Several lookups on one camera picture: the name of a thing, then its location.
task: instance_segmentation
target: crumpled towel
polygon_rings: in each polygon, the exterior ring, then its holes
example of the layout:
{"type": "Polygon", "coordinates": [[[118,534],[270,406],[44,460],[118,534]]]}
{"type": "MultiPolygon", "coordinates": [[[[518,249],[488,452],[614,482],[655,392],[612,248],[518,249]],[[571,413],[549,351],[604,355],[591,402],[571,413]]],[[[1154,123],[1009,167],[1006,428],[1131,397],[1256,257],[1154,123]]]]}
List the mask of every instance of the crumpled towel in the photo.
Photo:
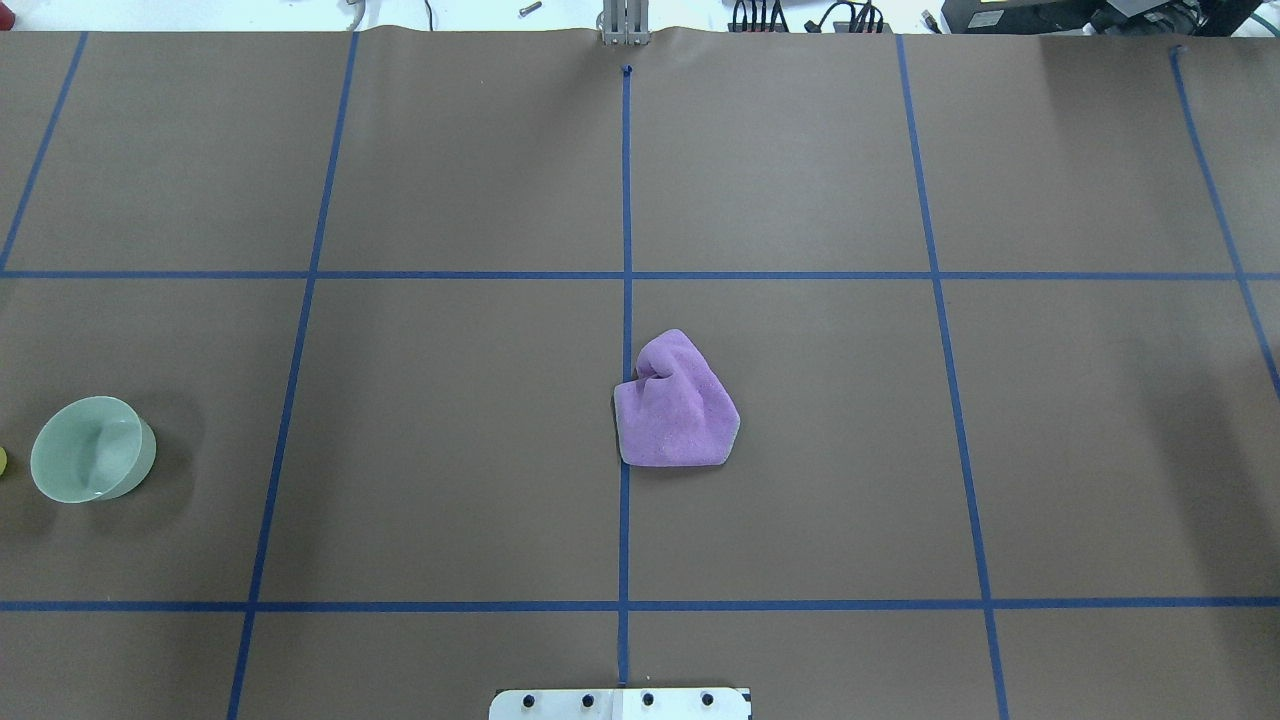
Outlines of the crumpled towel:
{"type": "Polygon", "coordinates": [[[741,418],[685,333],[667,331],[644,346],[636,375],[613,389],[623,462],[692,468],[728,460],[741,418]]]}

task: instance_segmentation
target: black cable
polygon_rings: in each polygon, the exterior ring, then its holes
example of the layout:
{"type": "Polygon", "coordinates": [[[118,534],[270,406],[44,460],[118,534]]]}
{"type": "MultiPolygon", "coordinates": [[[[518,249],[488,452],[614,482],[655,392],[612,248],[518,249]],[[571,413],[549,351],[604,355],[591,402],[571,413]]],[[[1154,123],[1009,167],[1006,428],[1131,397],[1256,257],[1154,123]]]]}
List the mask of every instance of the black cable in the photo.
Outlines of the black cable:
{"type": "Polygon", "coordinates": [[[822,19],[818,22],[809,20],[804,24],[806,32],[822,32],[822,26],[831,17],[832,10],[845,5],[849,8],[849,32],[884,32],[884,13],[879,8],[872,5],[870,0],[867,3],[854,3],[851,0],[836,0],[827,8],[827,12],[822,14],[822,19]]]}
{"type": "Polygon", "coordinates": [[[773,15],[769,18],[769,32],[777,29],[778,20],[782,20],[782,32],[791,32],[787,27],[787,17],[782,13],[782,0],[773,0],[773,15]]]}
{"type": "Polygon", "coordinates": [[[841,5],[849,6],[849,22],[852,23],[854,14],[858,13],[858,6],[850,3],[849,0],[836,0],[835,3],[831,4],[829,8],[827,8],[827,12],[822,14],[822,19],[819,19],[817,23],[809,20],[804,24],[804,28],[809,32],[822,32],[822,26],[827,22],[827,18],[831,17],[831,12],[841,5]]]}

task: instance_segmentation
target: wire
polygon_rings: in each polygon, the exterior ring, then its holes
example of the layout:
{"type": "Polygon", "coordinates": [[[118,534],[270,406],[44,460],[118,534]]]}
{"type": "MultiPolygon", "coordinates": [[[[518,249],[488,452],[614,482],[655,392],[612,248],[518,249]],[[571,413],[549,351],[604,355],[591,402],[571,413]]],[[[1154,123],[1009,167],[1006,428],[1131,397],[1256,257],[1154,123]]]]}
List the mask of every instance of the wire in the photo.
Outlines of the wire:
{"type": "Polygon", "coordinates": [[[1270,22],[1267,22],[1266,18],[1263,18],[1262,15],[1260,15],[1257,13],[1252,13],[1252,14],[1249,14],[1249,17],[1253,18],[1253,22],[1256,22],[1260,26],[1270,29],[1271,35],[1274,35],[1276,37],[1280,37],[1280,28],[1277,28],[1276,26],[1274,26],[1270,22]]]}
{"type": "Polygon", "coordinates": [[[773,14],[769,17],[769,32],[774,32],[778,26],[778,20],[782,20],[782,32],[791,32],[787,27],[787,17],[782,13],[782,0],[773,0],[773,14]]]}
{"type": "Polygon", "coordinates": [[[849,32],[884,32],[884,13],[882,13],[879,8],[872,5],[870,0],[867,0],[867,3],[836,0],[829,8],[827,8],[827,12],[822,14],[822,19],[817,23],[813,20],[806,22],[804,24],[805,31],[822,32],[822,26],[827,22],[827,18],[831,17],[831,12],[841,5],[849,8],[849,32]]]}
{"type": "Polygon", "coordinates": [[[356,19],[351,20],[351,24],[347,26],[347,29],[344,32],[356,32],[356,28],[360,27],[360,23],[364,19],[365,19],[365,0],[360,0],[360,4],[356,6],[356,19]]]}

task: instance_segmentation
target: metal plate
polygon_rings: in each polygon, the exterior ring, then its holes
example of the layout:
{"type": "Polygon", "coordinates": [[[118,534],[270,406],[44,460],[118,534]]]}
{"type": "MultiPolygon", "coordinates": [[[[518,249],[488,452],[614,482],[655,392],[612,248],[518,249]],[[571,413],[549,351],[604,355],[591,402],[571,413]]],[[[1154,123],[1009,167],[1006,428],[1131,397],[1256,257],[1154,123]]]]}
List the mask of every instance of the metal plate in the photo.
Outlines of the metal plate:
{"type": "Polygon", "coordinates": [[[550,717],[749,720],[751,691],[735,688],[503,691],[489,705],[489,720],[550,717]]]}

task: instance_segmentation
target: cable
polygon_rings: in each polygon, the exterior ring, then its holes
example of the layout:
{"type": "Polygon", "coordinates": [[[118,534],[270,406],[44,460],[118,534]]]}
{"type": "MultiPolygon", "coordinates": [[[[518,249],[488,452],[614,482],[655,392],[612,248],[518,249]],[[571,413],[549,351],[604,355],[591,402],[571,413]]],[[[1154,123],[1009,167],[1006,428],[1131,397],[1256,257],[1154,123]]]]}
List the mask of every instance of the cable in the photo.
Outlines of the cable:
{"type": "Polygon", "coordinates": [[[924,20],[924,27],[929,28],[933,35],[942,35],[942,28],[938,27],[938,20],[933,19],[933,13],[925,10],[920,13],[920,19],[924,20]]]}
{"type": "Polygon", "coordinates": [[[356,6],[356,19],[351,20],[351,24],[347,26],[347,29],[344,32],[356,32],[356,28],[360,27],[360,23],[364,19],[365,19],[365,0],[360,0],[360,4],[356,6]]]}
{"type": "Polygon", "coordinates": [[[778,20],[782,20],[782,32],[791,32],[787,27],[787,17],[782,13],[782,0],[773,0],[773,14],[769,17],[769,32],[777,29],[778,20]]]}
{"type": "Polygon", "coordinates": [[[831,17],[831,12],[845,5],[849,8],[849,32],[876,33],[884,32],[884,13],[879,8],[867,3],[852,3],[851,0],[836,0],[822,14],[818,22],[809,20],[804,24],[805,32],[822,32],[822,26],[831,17]]]}
{"type": "Polygon", "coordinates": [[[1274,26],[1274,24],[1271,24],[1270,22],[1267,22],[1267,20],[1266,20],[1266,18],[1263,18],[1262,15],[1260,15],[1260,14],[1257,14],[1257,13],[1252,13],[1252,14],[1249,15],[1249,18],[1252,18],[1252,19],[1253,19],[1253,22],[1258,23],[1260,26],[1262,26],[1262,27],[1265,27],[1265,28],[1270,29],[1270,31],[1271,31],[1271,35],[1274,35],[1274,36],[1276,36],[1276,37],[1280,37],[1280,28],[1277,28],[1276,26],[1274,26]]]}

